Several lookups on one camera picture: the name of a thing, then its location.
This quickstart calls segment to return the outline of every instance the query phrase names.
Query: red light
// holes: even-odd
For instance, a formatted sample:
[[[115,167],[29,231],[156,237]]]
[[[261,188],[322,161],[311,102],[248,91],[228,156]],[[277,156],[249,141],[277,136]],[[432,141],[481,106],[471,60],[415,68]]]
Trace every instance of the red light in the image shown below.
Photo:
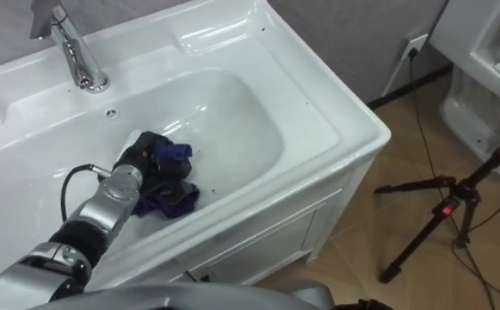
[[[450,215],[453,212],[453,209],[449,206],[446,206],[441,211],[445,215]]]

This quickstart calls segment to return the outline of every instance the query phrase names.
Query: black baseboard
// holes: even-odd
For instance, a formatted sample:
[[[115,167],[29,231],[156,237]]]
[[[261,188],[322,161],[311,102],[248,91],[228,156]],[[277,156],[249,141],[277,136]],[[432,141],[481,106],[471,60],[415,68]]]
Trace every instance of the black baseboard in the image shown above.
[[[424,77],[420,77],[415,82],[416,87],[420,88],[420,87],[424,86],[425,84],[429,84],[429,83],[435,81],[438,78],[444,77],[448,73],[452,72],[452,70],[453,70],[453,66],[451,64],[451,65],[444,66],[437,71],[433,71]],[[412,85],[408,84],[406,86],[403,86],[397,90],[390,92],[389,94],[387,94],[385,96],[382,96],[381,98],[378,98],[374,101],[367,103],[367,106],[371,109],[377,109],[377,108],[385,105],[388,102],[399,99],[400,97],[402,97],[406,94],[410,94],[411,91],[412,91]]]

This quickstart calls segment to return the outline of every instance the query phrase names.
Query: white ceramic sink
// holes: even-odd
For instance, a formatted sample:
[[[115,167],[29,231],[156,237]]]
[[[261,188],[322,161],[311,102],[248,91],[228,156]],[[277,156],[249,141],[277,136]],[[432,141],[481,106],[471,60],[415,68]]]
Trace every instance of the white ceramic sink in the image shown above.
[[[132,130],[191,144],[201,198],[180,220],[131,218],[92,288],[145,272],[389,139],[263,0],[193,1],[87,42],[112,81],[100,95],[75,88],[56,47],[0,66],[0,271],[59,228],[65,174],[110,168]],[[76,175],[69,212],[96,185]]]

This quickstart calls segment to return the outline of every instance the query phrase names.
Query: tile floor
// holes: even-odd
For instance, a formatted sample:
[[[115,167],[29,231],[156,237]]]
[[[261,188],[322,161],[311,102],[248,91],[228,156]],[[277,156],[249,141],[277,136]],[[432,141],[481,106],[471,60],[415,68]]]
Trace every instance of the tile floor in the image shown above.
[[[437,174],[460,180],[480,162],[446,128],[437,112],[449,79],[444,77],[422,87],[418,97]],[[412,96],[390,102],[375,112],[392,130],[392,140],[373,163],[318,258],[309,264],[292,263],[257,285],[274,288],[295,279],[313,279],[327,284],[337,303],[374,298],[396,310],[490,309],[479,280],[450,251],[454,231],[448,221],[407,261],[397,278],[389,284],[377,281],[382,268],[431,218],[429,211],[439,196],[434,190],[373,194],[381,185],[431,177]],[[483,201],[475,223],[499,208],[500,177],[487,177],[478,189]],[[462,211],[454,213],[459,224]],[[469,248],[479,268],[489,282],[500,288],[500,218],[474,231],[471,238]],[[458,253],[466,257],[463,251]],[[500,294],[492,294],[500,310]]]

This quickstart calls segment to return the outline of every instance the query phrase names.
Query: tripod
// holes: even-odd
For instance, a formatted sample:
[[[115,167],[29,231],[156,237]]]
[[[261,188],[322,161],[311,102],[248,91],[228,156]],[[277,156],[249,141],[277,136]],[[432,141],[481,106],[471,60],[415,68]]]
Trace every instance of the tripod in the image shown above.
[[[476,189],[477,184],[487,177],[493,170],[500,166],[500,147],[496,149],[491,157],[482,164],[468,178],[456,182],[454,177],[434,177],[429,180],[405,183],[397,186],[383,186],[374,191],[376,194],[389,194],[393,192],[406,192],[422,189],[442,189],[449,188],[450,194],[443,199],[431,211],[433,219],[418,233],[418,235],[406,246],[395,260],[389,264],[380,275],[380,282],[389,283],[395,276],[401,272],[401,265],[414,253],[422,242],[445,220],[456,208],[464,202],[466,210],[460,233],[455,240],[455,245],[463,248],[470,242],[468,233],[472,224],[475,208],[480,202],[479,193]]]

